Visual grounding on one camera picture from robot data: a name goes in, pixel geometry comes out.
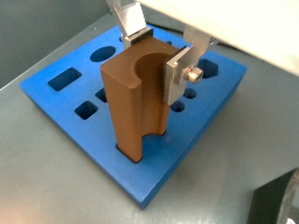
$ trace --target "metal surface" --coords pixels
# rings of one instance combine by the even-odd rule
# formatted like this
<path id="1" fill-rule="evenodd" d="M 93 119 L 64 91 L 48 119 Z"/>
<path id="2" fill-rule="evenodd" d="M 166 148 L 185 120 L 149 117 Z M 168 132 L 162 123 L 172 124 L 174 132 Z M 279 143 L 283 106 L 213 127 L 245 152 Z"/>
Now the metal surface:
<path id="1" fill-rule="evenodd" d="M 18 88 L 113 25 L 106 15 L 0 91 L 0 223 L 245 224 L 252 191 L 299 166 L 299 79 L 243 52 L 214 47 L 248 66 L 247 75 L 140 211 Z"/>
<path id="2" fill-rule="evenodd" d="M 200 85 L 193 87 L 193 90 L 198 93 L 196 98 L 182 97 L 180 99 L 181 104 L 185 105 L 184 110 L 178 111 L 173 109 L 172 113 L 169 113 L 164 135 L 144 137 L 142 159 L 134 164 L 117 150 L 117 140 L 112 128 L 108 104 L 97 94 L 102 89 L 98 66 L 104 60 L 97 63 L 89 60 L 89 55 L 93 55 L 93 53 L 100 52 L 105 54 L 98 49 L 106 49 L 108 46 L 116 48 L 116 53 L 122 50 L 118 35 L 120 32 L 116 27 L 102 33 L 76 51 L 72 51 L 65 57 L 45 67 L 32 78 L 25 80 L 21 83 L 21 87 L 42 112 L 54 121 L 104 172 L 117 182 L 136 204 L 141 208 L 145 208 L 232 96 L 247 69 L 216 53 L 206 53 L 204 59 L 218 65 L 220 73 L 216 77 L 212 77 L 212 81 L 206 79 Z M 174 46 L 181 47 L 185 44 L 180 38 L 158 29 L 154 29 L 154 36 L 164 42 L 169 39 Z M 173 50 L 170 47 L 165 47 L 165 49 L 169 52 Z M 60 80 L 65 81 L 68 79 L 65 72 L 69 70 L 73 71 L 73 68 L 77 70 L 80 77 L 74 80 L 73 74 L 70 74 L 72 82 L 66 81 L 68 85 L 58 91 L 54 90 L 52 85 L 49 85 L 49 81 L 54 80 L 58 76 L 62 76 Z M 114 94 L 117 93 L 125 94 L 126 91 L 114 92 Z M 133 108 L 132 112 L 134 112 L 130 114 L 122 112 L 122 119 L 128 120 L 129 116 L 137 117 L 136 110 L 140 110 L 134 105 L 137 97 L 141 97 L 141 95 L 137 95 L 136 98 L 128 101 L 121 101 L 124 107 L 117 108 L 125 109 L 126 105 L 130 105 Z M 122 128 L 120 126 L 120 131 L 137 131 L 137 128 L 132 129 L 129 125 L 133 126 L 140 123 L 137 123 L 137 119 L 132 120 L 136 123 L 128 122 L 128 127 Z"/>
<path id="3" fill-rule="evenodd" d="M 299 75 L 299 42 L 289 41 L 299 39 L 296 0 L 137 2 Z"/>
<path id="4" fill-rule="evenodd" d="M 192 82 L 188 76 L 185 79 L 185 70 L 197 66 L 197 58 L 216 45 L 214 38 L 188 25 L 184 28 L 182 38 L 190 46 L 185 46 L 165 62 L 162 99 L 168 105 L 172 105 L 182 95 L 186 81 Z"/>
<path id="5" fill-rule="evenodd" d="M 202 76 L 202 71 L 196 66 L 188 66 L 182 72 L 184 79 L 186 81 L 189 81 L 192 84 L 198 83 Z"/>
<path id="6" fill-rule="evenodd" d="M 153 35 L 145 26 L 145 18 L 140 3 L 121 5 L 121 0 L 106 0 L 106 5 L 114 17 L 125 49 L 146 35 Z"/>

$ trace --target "brown wooden block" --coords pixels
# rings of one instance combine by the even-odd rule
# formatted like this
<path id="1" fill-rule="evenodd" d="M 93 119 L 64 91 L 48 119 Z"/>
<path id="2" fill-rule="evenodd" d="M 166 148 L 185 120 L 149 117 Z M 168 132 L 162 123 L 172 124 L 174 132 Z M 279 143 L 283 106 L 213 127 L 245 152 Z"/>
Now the brown wooden block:
<path id="1" fill-rule="evenodd" d="M 142 136 L 165 132 L 164 62 L 176 51 L 146 37 L 100 67 L 117 148 L 133 162 L 142 157 Z"/>

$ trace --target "metal bracket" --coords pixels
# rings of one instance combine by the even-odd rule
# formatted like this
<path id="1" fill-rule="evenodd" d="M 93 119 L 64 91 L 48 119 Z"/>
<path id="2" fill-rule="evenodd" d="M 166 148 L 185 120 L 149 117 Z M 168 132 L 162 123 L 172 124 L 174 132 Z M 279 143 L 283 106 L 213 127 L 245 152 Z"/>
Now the metal bracket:
<path id="1" fill-rule="evenodd" d="M 121 6 L 121 0 L 106 0 L 108 8 L 122 32 L 125 49 L 146 36 L 153 36 L 153 31 L 145 26 L 145 18 L 141 5 L 132 2 Z"/>
<path id="2" fill-rule="evenodd" d="M 170 105 L 182 95 L 186 81 L 197 83 L 202 71 L 197 68 L 198 57 L 217 44 L 206 33 L 185 25 L 182 38 L 190 43 L 165 62 L 162 100 Z"/>

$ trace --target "gray metal table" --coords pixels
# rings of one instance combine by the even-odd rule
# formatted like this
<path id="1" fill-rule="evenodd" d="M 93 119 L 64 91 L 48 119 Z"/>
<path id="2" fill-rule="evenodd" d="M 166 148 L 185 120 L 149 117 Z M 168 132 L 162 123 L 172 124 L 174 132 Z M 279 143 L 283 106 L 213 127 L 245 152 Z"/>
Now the gray metal table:
<path id="1" fill-rule="evenodd" d="M 247 223 L 253 190 L 299 166 L 299 79 L 243 52 L 228 105 L 141 211 L 17 87 L 113 25 L 102 17 L 0 91 L 0 223 Z"/>

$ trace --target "blue foam block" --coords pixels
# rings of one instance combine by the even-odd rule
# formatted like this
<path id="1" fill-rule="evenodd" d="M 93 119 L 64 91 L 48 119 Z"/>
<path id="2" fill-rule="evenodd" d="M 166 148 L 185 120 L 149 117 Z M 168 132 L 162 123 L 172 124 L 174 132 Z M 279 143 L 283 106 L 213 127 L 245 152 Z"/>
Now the blue foam block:
<path id="1" fill-rule="evenodd" d="M 164 42 L 172 41 L 177 48 L 185 45 L 180 38 L 156 28 L 153 36 Z M 24 80 L 20 86 L 136 204 L 145 208 L 233 94 L 247 69 L 214 52 L 202 55 L 208 67 L 212 63 L 218 67 L 218 74 L 197 85 L 188 85 L 196 97 L 180 98 L 184 110 L 170 110 L 165 134 L 144 137 L 142 160 L 134 164 L 116 148 L 108 104 L 102 100 L 102 90 L 98 92 L 102 88 L 98 67 L 109 54 L 122 51 L 118 37 L 120 31 L 114 27 Z"/>

